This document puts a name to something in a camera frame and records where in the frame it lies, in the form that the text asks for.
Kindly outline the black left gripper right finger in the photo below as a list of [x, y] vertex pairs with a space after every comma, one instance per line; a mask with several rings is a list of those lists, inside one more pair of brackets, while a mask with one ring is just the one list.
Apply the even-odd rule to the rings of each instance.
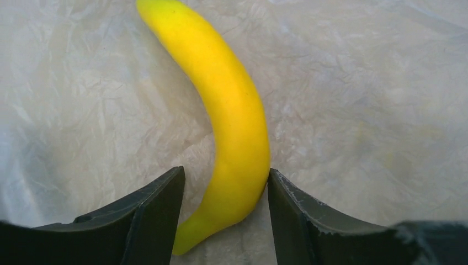
[[375, 225], [312, 197], [276, 169], [268, 203], [279, 264], [467, 263], [465, 221]]

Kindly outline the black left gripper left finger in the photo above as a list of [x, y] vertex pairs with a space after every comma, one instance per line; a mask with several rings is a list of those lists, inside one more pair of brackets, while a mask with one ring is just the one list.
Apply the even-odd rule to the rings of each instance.
[[1, 222], [1, 263], [169, 264], [184, 185], [177, 166], [69, 224]]

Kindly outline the yellow fake fruit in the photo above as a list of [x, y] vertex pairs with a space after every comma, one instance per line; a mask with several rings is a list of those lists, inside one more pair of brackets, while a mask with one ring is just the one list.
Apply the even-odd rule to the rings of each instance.
[[205, 18], [181, 1], [137, 1], [136, 9], [194, 85], [214, 133], [211, 179], [175, 233], [172, 253], [181, 256], [256, 207], [270, 171], [267, 121], [247, 70]]

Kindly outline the translucent printed plastic bag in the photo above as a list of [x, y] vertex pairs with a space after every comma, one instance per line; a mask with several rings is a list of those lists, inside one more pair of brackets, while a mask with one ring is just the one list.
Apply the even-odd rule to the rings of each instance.
[[[379, 226], [467, 222], [466, 1], [187, 1], [252, 76], [272, 168]], [[1, 222], [69, 224], [214, 162], [203, 104], [134, 1], [1, 2]], [[169, 264], [279, 264], [268, 189]]]

